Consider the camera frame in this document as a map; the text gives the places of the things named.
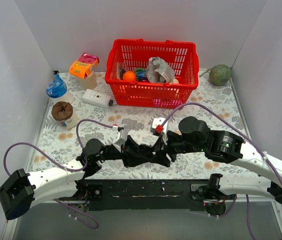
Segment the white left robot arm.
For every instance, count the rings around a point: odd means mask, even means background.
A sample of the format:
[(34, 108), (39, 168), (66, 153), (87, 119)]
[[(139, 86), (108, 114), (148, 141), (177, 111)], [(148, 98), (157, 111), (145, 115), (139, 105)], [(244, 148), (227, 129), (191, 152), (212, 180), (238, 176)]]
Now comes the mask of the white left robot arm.
[(154, 148), (137, 144), (131, 136), (119, 137), (110, 145), (100, 140), (90, 139), (82, 154), (65, 164), (26, 172), (24, 169), (8, 173), (8, 179), (0, 187), (0, 204), (7, 220), (24, 215), (30, 208), (40, 203), (63, 197), (82, 200), (87, 195), (83, 180), (101, 169), (101, 162), (122, 160), (127, 168), (144, 163), (153, 163)]

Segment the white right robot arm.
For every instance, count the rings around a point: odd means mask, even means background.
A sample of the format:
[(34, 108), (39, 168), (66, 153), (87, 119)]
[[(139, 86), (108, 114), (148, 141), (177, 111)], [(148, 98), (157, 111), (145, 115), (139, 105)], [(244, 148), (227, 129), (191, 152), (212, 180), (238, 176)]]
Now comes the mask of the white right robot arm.
[(193, 116), (182, 119), (177, 134), (168, 129), (165, 118), (155, 118), (150, 131), (157, 135), (163, 158), (175, 160), (177, 154), (204, 153), (209, 160), (239, 166), (257, 177), (236, 177), (220, 173), (210, 176), (207, 185), (194, 190), (197, 198), (209, 200), (242, 194), (264, 196), (282, 204), (282, 160), (271, 155), (266, 159), (242, 137), (224, 130), (211, 130)]

